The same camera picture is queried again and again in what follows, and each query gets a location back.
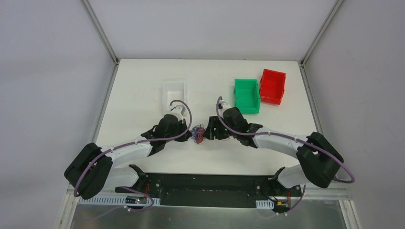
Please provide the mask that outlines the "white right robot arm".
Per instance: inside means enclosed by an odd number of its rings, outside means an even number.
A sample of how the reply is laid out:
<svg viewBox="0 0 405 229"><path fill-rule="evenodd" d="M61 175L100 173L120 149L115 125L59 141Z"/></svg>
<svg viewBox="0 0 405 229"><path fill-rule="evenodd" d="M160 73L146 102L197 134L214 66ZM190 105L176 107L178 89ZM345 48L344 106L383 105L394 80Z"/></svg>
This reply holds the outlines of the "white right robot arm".
<svg viewBox="0 0 405 229"><path fill-rule="evenodd" d="M271 189L279 196L298 184L312 183L327 188L344 163L343 157L322 134L313 132L309 136L295 137L276 132L248 123L236 107L209 117L203 136L208 140L233 137L244 146L269 149L297 159L298 165L281 167L273 175Z"/></svg>

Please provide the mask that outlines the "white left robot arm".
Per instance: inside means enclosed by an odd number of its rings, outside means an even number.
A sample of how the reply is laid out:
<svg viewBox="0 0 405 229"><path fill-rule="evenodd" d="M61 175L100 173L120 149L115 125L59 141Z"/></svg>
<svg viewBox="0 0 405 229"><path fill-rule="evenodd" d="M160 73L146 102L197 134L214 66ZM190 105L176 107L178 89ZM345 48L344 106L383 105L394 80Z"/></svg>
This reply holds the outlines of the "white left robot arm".
<svg viewBox="0 0 405 229"><path fill-rule="evenodd" d="M104 188L128 187L134 193L145 189L146 180L133 166L123 164L162 151L170 141L185 142L191 133L185 119L166 114L150 130L129 143L102 148L94 142L85 145L64 172L74 187L74 196L90 199Z"/></svg>

